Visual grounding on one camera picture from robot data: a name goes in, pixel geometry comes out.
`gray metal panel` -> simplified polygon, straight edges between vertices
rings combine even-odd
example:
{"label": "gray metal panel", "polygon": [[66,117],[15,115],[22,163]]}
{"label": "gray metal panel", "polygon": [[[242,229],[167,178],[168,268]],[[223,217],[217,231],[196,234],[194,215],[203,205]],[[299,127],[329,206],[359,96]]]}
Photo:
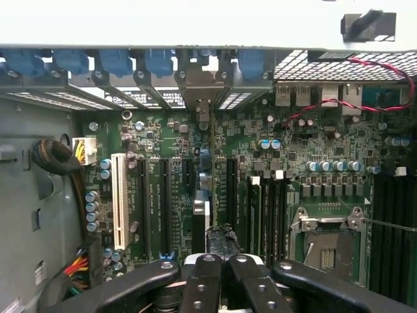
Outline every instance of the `gray metal panel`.
{"label": "gray metal panel", "polygon": [[[15,299],[36,312],[36,297],[46,280],[35,284],[35,267],[46,262],[51,278],[75,253],[81,243],[78,213],[70,180],[63,191],[38,200],[35,165],[23,170],[22,151],[38,139],[75,136],[74,121],[67,112],[2,100],[0,145],[11,144],[18,152],[14,163],[0,163],[0,312]],[[31,214],[40,208],[40,229],[32,230]]]}
{"label": "gray metal panel", "polygon": [[[31,5],[11,1],[2,8],[0,46],[27,47],[267,47],[350,51],[415,50],[417,37],[410,25],[415,14],[410,1],[213,0],[208,5],[182,1],[76,1],[63,11],[51,1]],[[346,13],[366,13],[370,8],[397,13],[395,42],[344,43],[340,21]],[[86,31],[92,12],[99,15],[100,34]],[[157,16],[162,25],[155,24]],[[145,28],[138,33],[137,28]]]}

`label sticker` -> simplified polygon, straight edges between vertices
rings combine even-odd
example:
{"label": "label sticker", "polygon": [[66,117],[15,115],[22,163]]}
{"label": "label sticker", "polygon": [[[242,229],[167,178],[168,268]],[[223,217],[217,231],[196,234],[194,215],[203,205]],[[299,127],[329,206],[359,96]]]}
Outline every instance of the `label sticker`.
{"label": "label sticker", "polygon": [[20,298],[17,298],[15,301],[10,303],[1,313],[21,313],[24,310],[24,306],[20,303]]}
{"label": "label sticker", "polygon": [[46,262],[41,261],[35,266],[35,284],[39,285],[48,277],[46,272]]}

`white pci slot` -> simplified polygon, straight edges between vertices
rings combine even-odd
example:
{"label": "white pci slot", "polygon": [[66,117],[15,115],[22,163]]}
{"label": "white pci slot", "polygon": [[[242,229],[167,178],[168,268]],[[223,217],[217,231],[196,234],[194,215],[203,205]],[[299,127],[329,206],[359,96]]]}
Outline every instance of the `white pci slot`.
{"label": "white pci slot", "polygon": [[111,185],[115,250],[124,250],[129,245],[128,179],[124,153],[111,155]]}

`motherboard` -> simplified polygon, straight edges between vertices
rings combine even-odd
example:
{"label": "motherboard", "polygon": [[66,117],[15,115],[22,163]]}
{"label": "motherboard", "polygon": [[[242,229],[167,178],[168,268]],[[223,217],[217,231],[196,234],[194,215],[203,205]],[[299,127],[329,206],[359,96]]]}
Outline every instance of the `motherboard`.
{"label": "motherboard", "polygon": [[[362,102],[400,103],[400,88],[365,87]],[[369,285],[374,176],[413,168],[414,109],[297,118],[268,93],[239,110],[89,112],[88,230],[102,238],[103,279],[159,258],[207,250],[228,228],[241,253],[266,265],[300,261]]]}

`white connector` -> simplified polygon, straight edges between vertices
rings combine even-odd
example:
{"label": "white connector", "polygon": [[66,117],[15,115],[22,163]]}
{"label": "white connector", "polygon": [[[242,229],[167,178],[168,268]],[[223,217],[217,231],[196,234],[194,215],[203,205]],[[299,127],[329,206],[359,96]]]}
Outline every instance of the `white connector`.
{"label": "white connector", "polygon": [[129,245],[128,178],[126,170],[126,154],[115,153],[111,155],[115,250],[124,250]]}
{"label": "white connector", "polygon": [[97,139],[95,137],[72,138],[72,146],[81,165],[97,162]]}

